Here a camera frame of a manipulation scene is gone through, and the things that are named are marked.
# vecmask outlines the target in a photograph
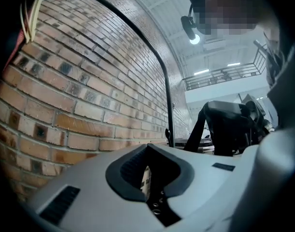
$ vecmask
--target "headset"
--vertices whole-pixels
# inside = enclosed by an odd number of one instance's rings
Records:
[[[194,40],[196,35],[193,29],[197,29],[204,35],[211,35],[211,26],[205,22],[205,0],[190,0],[191,5],[187,16],[181,17],[184,31],[190,40]],[[193,21],[191,12],[198,13],[199,23]]]

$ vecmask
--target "fluorescent light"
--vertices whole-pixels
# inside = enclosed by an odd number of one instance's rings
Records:
[[[200,71],[200,72],[196,72],[196,73],[194,73],[194,75],[200,75],[202,73],[209,72],[209,71],[210,71],[209,69],[206,69],[206,70],[203,70],[203,71]]]
[[[228,67],[229,66],[236,66],[236,65],[240,65],[240,63],[228,64]]]
[[[194,39],[194,40],[190,40],[190,43],[191,43],[191,44],[198,44],[198,43],[200,42],[200,40],[201,40],[200,36],[198,36],[198,35],[196,34],[195,39]]]

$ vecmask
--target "metal railing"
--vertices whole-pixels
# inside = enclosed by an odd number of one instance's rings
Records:
[[[254,44],[258,47],[254,61],[249,64],[232,66],[213,70],[197,76],[184,78],[187,90],[206,87],[218,83],[228,82],[250,76],[261,75],[265,69],[266,45],[262,46],[257,41]]]

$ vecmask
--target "curved black tube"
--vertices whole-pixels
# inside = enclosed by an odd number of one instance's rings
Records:
[[[168,104],[168,122],[169,122],[169,131],[171,132],[171,138],[170,144],[171,147],[175,146],[175,140],[174,140],[174,126],[173,126],[173,109],[172,109],[172,100],[171,100],[171,92],[170,92],[170,83],[168,78],[168,72],[166,69],[166,66],[164,62],[162,61],[160,55],[158,52],[154,49],[154,47],[150,44],[150,42],[147,40],[147,38],[144,36],[144,34],[141,32],[141,30],[132,22],[130,21],[121,11],[119,11],[114,5],[112,5],[110,2],[106,0],[96,0],[108,9],[110,9],[112,12],[117,14],[124,22],[128,24],[129,27],[133,31],[136,32],[136,34],[144,41],[144,43],[150,48],[150,50],[154,53],[157,60],[159,61],[159,64],[162,68],[163,75],[165,76],[165,85],[166,85],[166,94],[167,94],[167,104]]]

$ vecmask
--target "round ceiling light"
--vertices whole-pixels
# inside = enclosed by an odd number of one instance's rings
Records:
[[[200,36],[198,36],[196,34],[196,38],[194,40],[190,40],[190,43],[191,44],[198,44],[200,42],[200,40],[201,40]]]

